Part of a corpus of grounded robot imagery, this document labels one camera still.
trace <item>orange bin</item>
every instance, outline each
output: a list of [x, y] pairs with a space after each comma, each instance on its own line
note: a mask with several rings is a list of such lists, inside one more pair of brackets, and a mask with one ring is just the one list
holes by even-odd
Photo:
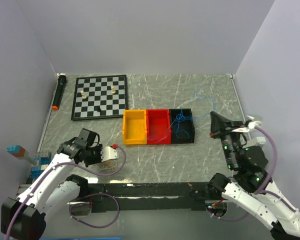
[[123, 144], [147, 144], [147, 112], [142, 110], [124, 110], [122, 127]]

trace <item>cable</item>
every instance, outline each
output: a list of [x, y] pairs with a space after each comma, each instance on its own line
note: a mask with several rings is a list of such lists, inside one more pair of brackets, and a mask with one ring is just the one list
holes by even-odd
[[216, 202], [216, 203], [212, 203], [211, 205], [212, 206], [218, 206], [220, 203], [222, 203], [225, 199], [224, 198], [221, 198], [220, 201]]
[[[198, 97], [198, 96], [197, 96], [197, 92], [203, 92], [203, 91], [204, 91], [203, 89], [198, 89], [198, 90], [196, 90], [196, 91], [194, 92], [194, 99], [199, 99], [200, 101], [201, 101], [201, 100], [205, 100], [205, 99], [210, 99], [210, 101], [211, 101], [212, 104], [213, 104], [213, 107], [212, 107], [212, 108], [213, 108], [213, 111], [216, 112], [216, 111], [217, 111], [217, 104], [216, 104], [215, 100], [214, 100], [212, 97], [210, 97], [210, 96], [205, 96], [205, 97], [201, 98], [201, 97]], [[200, 118], [200, 120], [204, 119], [205, 116], [208, 116], [208, 115], [210, 115], [209, 112], [206, 113], [205, 115], [203, 115], [203, 116]]]
[[260, 185], [260, 187], [254, 192], [254, 194], [260, 194], [261, 191], [264, 190], [264, 188], [267, 186], [267, 184], [270, 182], [272, 175], [274, 174], [276, 165], [277, 165], [277, 159], [278, 159], [278, 152], [277, 152], [277, 147], [275, 142], [273, 141], [273, 139], [269, 136], [269, 134], [264, 131], [263, 129], [261, 129], [258, 126], [254, 127], [255, 129], [257, 129], [259, 132], [261, 132], [270, 142], [272, 149], [273, 149], [273, 164], [272, 164], [272, 168], [269, 171], [269, 173], [267, 174], [267, 176], [265, 177], [265, 180], [263, 181], [263, 183]]
[[11, 229], [12, 229], [12, 226], [14, 225], [14, 222], [16, 221], [17, 219], [17, 216], [18, 214], [20, 213], [21, 209], [24, 207], [24, 205], [29, 201], [29, 199], [31, 198], [31, 195], [38, 189], [38, 187], [42, 184], [42, 182], [46, 179], [46, 177], [57, 167], [60, 167], [62, 165], [72, 165], [72, 166], [75, 166], [77, 168], [80, 168], [90, 174], [94, 174], [94, 175], [97, 175], [97, 176], [101, 176], [101, 177], [108, 177], [108, 176], [112, 176], [114, 174], [116, 174], [117, 172], [119, 172], [125, 165], [126, 163], [126, 160], [127, 160], [127, 154], [125, 152], [125, 150], [120, 147], [119, 145], [117, 145], [117, 147], [122, 151], [123, 153], [123, 156], [124, 156], [124, 159], [123, 159], [123, 163], [122, 165], [114, 172], [111, 172], [111, 173], [108, 173], [108, 174], [105, 174], [105, 173], [99, 173], [99, 172], [94, 172], [90, 169], [87, 169], [83, 166], [80, 166], [78, 164], [75, 164], [73, 162], [62, 162], [62, 163], [58, 163], [56, 165], [54, 165], [54, 167], [51, 167], [49, 170], [46, 171], [46, 173], [44, 175], [42, 175], [42, 177], [39, 179], [38, 183], [33, 187], [33, 189], [31, 190], [31, 192], [26, 196], [26, 198], [24, 199], [24, 201], [21, 203], [21, 205], [18, 207], [18, 209], [15, 211], [11, 221], [10, 221], [10, 224], [8, 226], [8, 229], [6, 231], [6, 235], [5, 235], [5, 240], [9, 240], [9, 237], [10, 237], [10, 233], [11, 233]]
[[173, 121], [173, 122], [177, 121], [177, 124], [173, 126], [173, 132], [175, 133], [177, 138], [179, 138], [178, 133], [182, 133], [182, 132], [185, 132], [188, 135], [188, 138], [190, 138], [190, 135], [187, 131], [185, 131], [185, 130], [179, 131], [180, 123], [185, 120], [186, 120], [186, 117], [184, 116], [183, 110], [181, 108], [180, 113], [175, 116], [175, 119]]
[[283, 204], [286, 205], [288, 209], [290, 209], [294, 213], [296, 212], [296, 210], [292, 206], [290, 206], [286, 200], [282, 199], [278, 194], [268, 190], [262, 190], [260, 194], [270, 194], [272, 196], [275, 196], [276, 198], [280, 199], [280, 201], [283, 202]]
[[74, 206], [90, 206], [89, 203], [76, 203], [76, 204], [72, 205], [72, 206], [69, 208], [69, 214], [70, 214], [70, 217], [71, 217], [72, 219], [74, 219], [74, 220], [76, 220], [76, 221], [78, 221], [78, 222], [80, 222], [80, 223], [82, 223], [82, 224], [84, 224], [84, 225], [87, 225], [87, 226], [89, 226], [89, 227], [91, 227], [91, 228], [95, 228], [95, 229], [104, 229], [104, 228], [106, 228], [106, 227], [109, 227], [111, 224], [113, 224], [113, 223], [117, 220], [117, 218], [119, 217], [119, 213], [120, 213], [119, 203], [118, 203], [117, 199], [115, 199], [113, 196], [111, 196], [111, 195], [109, 195], [109, 194], [107, 194], [107, 193], [101, 193], [101, 192], [100, 192], [100, 193], [90, 194], [90, 195], [85, 196], [85, 197], [82, 197], [82, 198], [80, 198], [80, 199], [84, 199], [84, 198], [88, 198], [88, 197], [92, 197], [92, 196], [96, 196], [96, 195], [104, 195], [104, 196], [107, 196], [107, 197], [109, 197], [109, 198], [111, 198], [111, 199], [114, 200], [114, 202], [115, 202], [115, 204], [116, 204], [117, 210], [116, 210], [116, 215], [115, 215], [114, 219], [113, 219], [110, 223], [108, 223], [108, 224], [106, 224], [106, 225], [103, 225], [103, 226], [96, 226], [96, 225], [92, 225], [92, 224], [90, 224], [90, 223], [87, 223], [87, 222], [85, 222], [85, 221], [82, 221], [81, 219], [78, 219], [77, 217], [75, 217], [75, 216], [72, 215], [71, 209], [72, 209]]

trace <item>chessboard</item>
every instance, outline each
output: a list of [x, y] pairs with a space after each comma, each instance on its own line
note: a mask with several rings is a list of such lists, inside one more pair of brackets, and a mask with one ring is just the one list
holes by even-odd
[[[115, 93], [112, 93], [111, 86], [114, 86]], [[125, 109], [128, 109], [127, 75], [76, 79], [72, 121], [120, 118]]]

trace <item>blue toy block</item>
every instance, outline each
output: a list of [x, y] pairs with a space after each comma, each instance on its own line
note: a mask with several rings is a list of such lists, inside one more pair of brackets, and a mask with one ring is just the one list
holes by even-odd
[[42, 158], [42, 157], [41, 157], [40, 165], [46, 165], [46, 164], [49, 165], [50, 163], [51, 163], [50, 158]]
[[41, 175], [40, 172], [35, 172], [30, 174], [31, 179], [37, 179]]
[[41, 167], [40, 166], [33, 166], [31, 168], [31, 172], [35, 172], [35, 171], [41, 171]]
[[20, 145], [11, 145], [6, 148], [6, 151], [10, 154], [17, 154], [20, 151]]

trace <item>small white object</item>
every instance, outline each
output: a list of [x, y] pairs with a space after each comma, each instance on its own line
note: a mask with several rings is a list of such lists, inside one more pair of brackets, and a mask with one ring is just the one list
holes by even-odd
[[87, 95], [85, 94], [85, 92], [84, 92], [83, 90], [80, 91], [80, 93], [81, 93], [81, 96], [82, 96], [83, 99], [86, 99], [86, 98], [87, 98]]
[[116, 149], [110, 146], [105, 146], [102, 148], [101, 152], [102, 163], [108, 160], [115, 160], [119, 158], [119, 153]]
[[112, 94], [115, 94], [115, 93], [116, 93], [115, 86], [113, 86], [113, 85], [111, 85], [111, 93], [112, 93]]
[[235, 130], [232, 130], [232, 132], [237, 132], [237, 133], [248, 133], [251, 130], [255, 129], [255, 127], [260, 127], [262, 125], [261, 120], [255, 119], [253, 116], [247, 116], [251, 122], [248, 123], [247, 127], [239, 127]]
[[41, 170], [46, 170], [48, 166], [49, 166], [49, 164], [41, 165]]

